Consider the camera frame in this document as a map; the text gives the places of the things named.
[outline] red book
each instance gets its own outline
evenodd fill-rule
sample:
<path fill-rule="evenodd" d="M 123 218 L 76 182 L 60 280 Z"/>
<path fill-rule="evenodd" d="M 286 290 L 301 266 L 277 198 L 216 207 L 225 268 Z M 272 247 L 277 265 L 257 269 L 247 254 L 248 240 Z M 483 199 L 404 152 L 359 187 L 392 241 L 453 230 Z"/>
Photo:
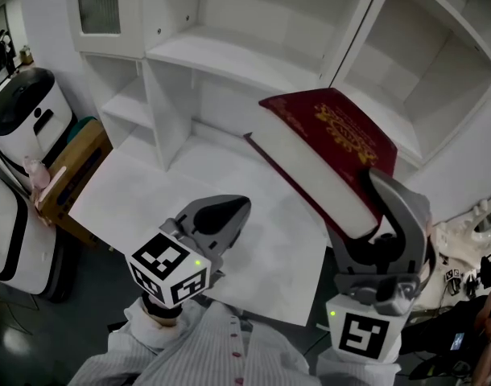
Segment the red book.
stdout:
<path fill-rule="evenodd" d="M 382 214 L 364 180 L 370 167 L 392 176 L 394 143 L 334 88 L 274 96 L 260 105 L 270 110 L 268 121 L 246 134 L 247 142 L 342 236 L 372 232 Z"/>

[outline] floor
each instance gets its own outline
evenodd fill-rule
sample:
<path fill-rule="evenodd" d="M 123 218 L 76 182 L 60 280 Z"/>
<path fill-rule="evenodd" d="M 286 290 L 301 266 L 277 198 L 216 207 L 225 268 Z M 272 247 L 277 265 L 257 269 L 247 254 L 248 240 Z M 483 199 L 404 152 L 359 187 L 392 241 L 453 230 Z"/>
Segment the floor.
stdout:
<path fill-rule="evenodd" d="M 326 325 L 324 303 L 336 293 L 334 274 L 329 249 L 306 327 L 250 315 L 284 333 L 306 355 L 312 372 L 318 354 L 331 345 L 328 333 L 316 324 Z M 122 311 L 140 292 L 123 256 L 105 248 L 81 251 L 72 294 L 64 303 L 52 304 L 35 297 L 35 307 L 29 294 L 0 284 L 0 298 L 7 302 L 0 305 L 0 385 L 67 384 L 88 357 L 106 351 L 107 326 L 124 320 Z M 418 363 L 414 355 L 404 356 L 401 374 L 410 373 Z M 423 383 L 397 376 L 395 384 Z M 438 378 L 425 384 L 448 385 L 455 380 Z"/>

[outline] striped shirt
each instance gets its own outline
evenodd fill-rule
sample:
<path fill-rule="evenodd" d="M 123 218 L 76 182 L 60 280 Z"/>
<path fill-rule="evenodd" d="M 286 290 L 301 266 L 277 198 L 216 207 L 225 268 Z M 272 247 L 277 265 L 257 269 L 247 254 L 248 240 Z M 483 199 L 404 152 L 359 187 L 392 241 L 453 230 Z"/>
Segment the striped shirt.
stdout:
<path fill-rule="evenodd" d="M 151 319 L 141 298 L 124 314 L 128 323 L 109 335 L 108 352 L 88 359 L 70 385 L 386 386 L 400 369 L 396 363 L 342 362 L 328 349 L 319 358 L 318 377 L 310 376 L 287 338 L 259 322 L 244 324 L 219 302 L 207 310 L 185 302 L 174 327 Z"/>

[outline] white container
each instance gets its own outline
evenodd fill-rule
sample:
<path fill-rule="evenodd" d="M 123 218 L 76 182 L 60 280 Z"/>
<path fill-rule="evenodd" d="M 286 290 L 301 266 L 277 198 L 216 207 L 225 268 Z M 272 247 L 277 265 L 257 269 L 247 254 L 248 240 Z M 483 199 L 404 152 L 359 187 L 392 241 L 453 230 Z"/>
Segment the white container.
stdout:
<path fill-rule="evenodd" d="M 49 167 L 75 124 L 51 72 L 32 68 L 19 73 L 0 92 L 0 166 L 5 164 L 30 190 L 23 159 L 28 156 Z"/>
<path fill-rule="evenodd" d="M 0 281 L 41 294 L 55 246 L 56 228 L 45 226 L 31 204 L 0 179 Z"/>

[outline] white table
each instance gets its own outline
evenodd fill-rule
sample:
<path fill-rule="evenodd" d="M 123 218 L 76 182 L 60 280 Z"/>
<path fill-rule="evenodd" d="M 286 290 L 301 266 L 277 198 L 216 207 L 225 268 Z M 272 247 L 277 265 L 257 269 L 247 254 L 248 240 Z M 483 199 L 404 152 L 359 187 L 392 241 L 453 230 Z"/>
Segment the white table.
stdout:
<path fill-rule="evenodd" d="M 167 217 L 218 194 L 249 197 L 252 212 L 224 255 L 226 277 L 205 292 L 250 312 L 305 325 L 326 238 L 301 198 L 265 163 L 191 137 L 164 172 L 114 150 L 70 216 L 125 255 L 142 247 Z"/>

